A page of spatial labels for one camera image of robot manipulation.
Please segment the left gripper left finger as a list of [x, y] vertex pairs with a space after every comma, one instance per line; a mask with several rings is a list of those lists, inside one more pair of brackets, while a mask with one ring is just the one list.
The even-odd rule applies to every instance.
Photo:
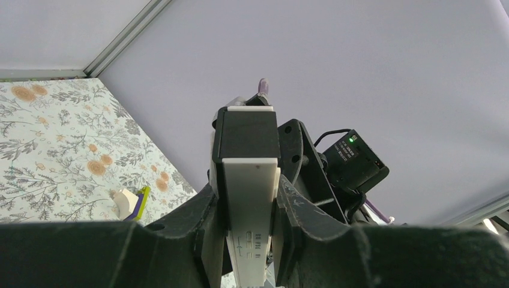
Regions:
[[2, 287], [219, 287], [225, 229], [210, 186], [159, 220], [1, 226]]

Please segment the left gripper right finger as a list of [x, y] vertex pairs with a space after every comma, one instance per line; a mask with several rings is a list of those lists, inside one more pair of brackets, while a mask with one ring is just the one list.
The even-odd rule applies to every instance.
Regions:
[[280, 177], [273, 234], [284, 287], [507, 287], [508, 240], [479, 228], [345, 225]]

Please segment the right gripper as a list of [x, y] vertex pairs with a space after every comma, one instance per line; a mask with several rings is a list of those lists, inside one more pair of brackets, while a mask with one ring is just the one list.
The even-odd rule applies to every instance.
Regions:
[[304, 198], [337, 221], [348, 224], [305, 125], [291, 119], [279, 126], [278, 132], [282, 174]]

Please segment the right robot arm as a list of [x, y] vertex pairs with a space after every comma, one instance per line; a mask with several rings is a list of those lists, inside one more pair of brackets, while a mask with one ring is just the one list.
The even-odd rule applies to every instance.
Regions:
[[278, 132], [282, 174], [304, 198], [344, 224], [368, 219], [367, 192], [390, 170], [357, 131], [330, 130], [312, 140], [292, 119]]

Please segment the white remote control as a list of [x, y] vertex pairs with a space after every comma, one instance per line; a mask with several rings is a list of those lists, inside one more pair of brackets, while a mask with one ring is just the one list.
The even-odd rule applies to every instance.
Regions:
[[266, 279], [279, 159], [273, 107], [229, 106], [217, 112], [209, 182], [225, 214], [238, 287], [261, 287]]

